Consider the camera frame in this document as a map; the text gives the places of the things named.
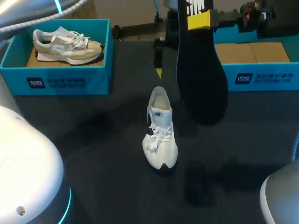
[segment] shoe insole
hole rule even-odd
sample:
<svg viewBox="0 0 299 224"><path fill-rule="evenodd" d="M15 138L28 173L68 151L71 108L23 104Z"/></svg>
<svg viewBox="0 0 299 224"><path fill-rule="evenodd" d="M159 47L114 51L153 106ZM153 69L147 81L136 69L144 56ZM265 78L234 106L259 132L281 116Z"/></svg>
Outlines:
<svg viewBox="0 0 299 224"><path fill-rule="evenodd" d="M228 82L214 47L213 30L188 30L189 6L186 0L178 0L178 89L190 116L202 125L214 125L226 111Z"/></svg>
<svg viewBox="0 0 299 224"><path fill-rule="evenodd" d="M156 95L156 97L154 99L154 104L152 105L152 107L159 109L159 110L164 110L164 111L170 110L169 102L165 98L165 96L162 94Z"/></svg>

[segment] shoe sole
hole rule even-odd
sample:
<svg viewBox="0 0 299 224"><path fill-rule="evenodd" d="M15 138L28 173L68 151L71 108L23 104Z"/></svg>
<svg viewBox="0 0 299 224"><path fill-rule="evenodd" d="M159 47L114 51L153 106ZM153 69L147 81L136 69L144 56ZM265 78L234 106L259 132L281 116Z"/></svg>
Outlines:
<svg viewBox="0 0 299 224"><path fill-rule="evenodd" d="M74 60L64 56L59 55L50 55L50 54L43 54L37 53L37 60L41 62L67 62L70 65L78 66L78 65L85 65L90 64L91 62L97 61L98 59L104 58L104 52L94 57L83 59L83 60Z"/></svg>

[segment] shoe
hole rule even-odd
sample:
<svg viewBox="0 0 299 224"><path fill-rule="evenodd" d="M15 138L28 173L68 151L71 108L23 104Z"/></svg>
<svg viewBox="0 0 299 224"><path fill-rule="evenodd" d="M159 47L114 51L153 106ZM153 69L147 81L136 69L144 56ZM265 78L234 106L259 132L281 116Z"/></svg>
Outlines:
<svg viewBox="0 0 299 224"><path fill-rule="evenodd" d="M147 122L149 133L142 146L148 162L156 170L173 168L178 158L178 147L174 139L172 108L162 87L156 87L151 94Z"/></svg>
<svg viewBox="0 0 299 224"><path fill-rule="evenodd" d="M37 60L46 62L63 61L71 65L87 64L103 56L104 46L75 31L63 27L52 33L41 30L33 32L33 45Z"/></svg>

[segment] cable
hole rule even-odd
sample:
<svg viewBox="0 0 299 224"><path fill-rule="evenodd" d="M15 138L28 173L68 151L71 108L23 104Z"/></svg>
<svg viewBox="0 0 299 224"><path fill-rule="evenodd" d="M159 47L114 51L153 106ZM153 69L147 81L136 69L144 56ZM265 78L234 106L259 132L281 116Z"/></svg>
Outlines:
<svg viewBox="0 0 299 224"><path fill-rule="evenodd" d="M298 133L296 135L296 139L295 139L294 146L293 146L292 162L296 161L296 154L297 154L298 143L299 143L299 131L298 131Z"/></svg>
<svg viewBox="0 0 299 224"><path fill-rule="evenodd" d="M79 2L77 2L72 7L69 7L64 11L62 11L60 13L57 13L57 14L54 14L54 15L51 15L51 16L47 16L47 17L44 17L44 18L41 18L41 19L32 20L32 21L23 22L23 23L14 24L14 25L10 25L10 26L7 26L7 27L0 28L0 34L10 32L10 31L14 31L16 29L27 28L27 27L30 27L30 26L33 26L33 25L37 25L37 24L40 24L40 23L43 23L43 22L48 22L48 21L60 18L62 16L65 16L65 15L73 12L74 10L80 8L87 1L88 0L80 0Z"/></svg>
<svg viewBox="0 0 299 224"><path fill-rule="evenodd" d="M159 13L159 15L161 16L162 14L161 14L158 0L154 0L154 4L155 4L156 12Z"/></svg>

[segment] blue box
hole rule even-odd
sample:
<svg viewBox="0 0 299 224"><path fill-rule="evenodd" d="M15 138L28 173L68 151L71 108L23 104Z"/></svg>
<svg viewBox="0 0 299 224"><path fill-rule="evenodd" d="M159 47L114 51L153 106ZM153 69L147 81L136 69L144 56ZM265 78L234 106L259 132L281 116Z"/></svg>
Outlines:
<svg viewBox="0 0 299 224"><path fill-rule="evenodd" d="M33 31L53 32L60 26L102 43L105 47L103 66L26 68L33 48ZM53 20L16 35L3 57L0 71L14 96L108 95L113 44L108 19Z"/></svg>
<svg viewBox="0 0 299 224"><path fill-rule="evenodd" d="M291 61L291 63L224 64L230 92L299 90L299 35L258 39L256 31L239 33L238 27L235 26L218 29L214 33L214 42L281 42Z"/></svg>

